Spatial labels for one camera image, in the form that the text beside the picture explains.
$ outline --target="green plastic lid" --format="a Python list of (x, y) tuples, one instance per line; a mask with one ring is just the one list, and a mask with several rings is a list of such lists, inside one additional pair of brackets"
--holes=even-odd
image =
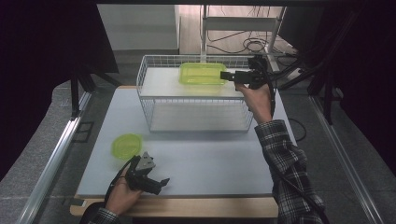
[(226, 67), (222, 63), (183, 63), (178, 81), (186, 85), (223, 85), (227, 80), (220, 78)]
[(127, 133), (114, 140), (111, 153), (114, 157), (129, 160), (140, 152), (142, 148), (142, 137), (138, 134)]

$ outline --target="wire basket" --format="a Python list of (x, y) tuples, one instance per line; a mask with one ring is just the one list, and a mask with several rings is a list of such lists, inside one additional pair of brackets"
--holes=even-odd
[[(200, 55), (146, 55), (137, 76), (137, 93), (151, 132), (247, 132), (252, 114), (233, 83), (186, 86), (178, 83), (183, 63)], [(246, 56), (205, 56), (227, 71), (248, 70)]]

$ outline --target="checkered shirt sleeve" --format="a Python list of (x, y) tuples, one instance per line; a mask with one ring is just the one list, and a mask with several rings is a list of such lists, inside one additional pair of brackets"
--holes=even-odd
[(275, 168), (293, 185), (301, 189), (308, 197), (324, 210), (324, 203), (314, 192), (306, 173), (305, 153), (291, 141), (284, 120), (273, 120), (255, 127), (262, 145), (264, 158), (271, 160), (270, 167), (274, 181), (273, 196), (278, 204), (278, 223), (322, 223), (313, 208), (291, 187), (284, 183)]
[(120, 221), (116, 214), (105, 208), (100, 208), (90, 224), (120, 224)]

